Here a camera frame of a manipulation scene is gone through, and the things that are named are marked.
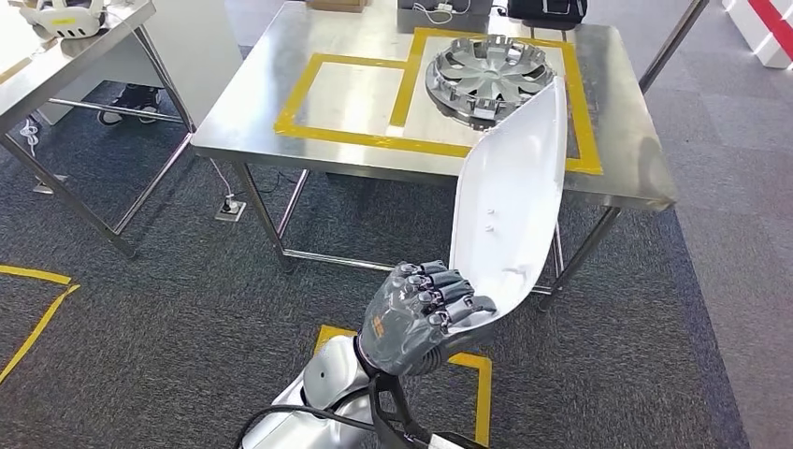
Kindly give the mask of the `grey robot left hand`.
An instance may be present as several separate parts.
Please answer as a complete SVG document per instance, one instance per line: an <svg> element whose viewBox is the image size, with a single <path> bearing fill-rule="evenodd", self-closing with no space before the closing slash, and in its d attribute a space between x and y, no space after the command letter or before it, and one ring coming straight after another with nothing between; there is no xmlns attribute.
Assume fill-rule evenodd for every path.
<svg viewBox="0 0 793 449"><path fill-rule="evenodd" d="M485 340L497 305L440 260L395 266L369 302L359 353L379 371L418 376Z"/></svg>

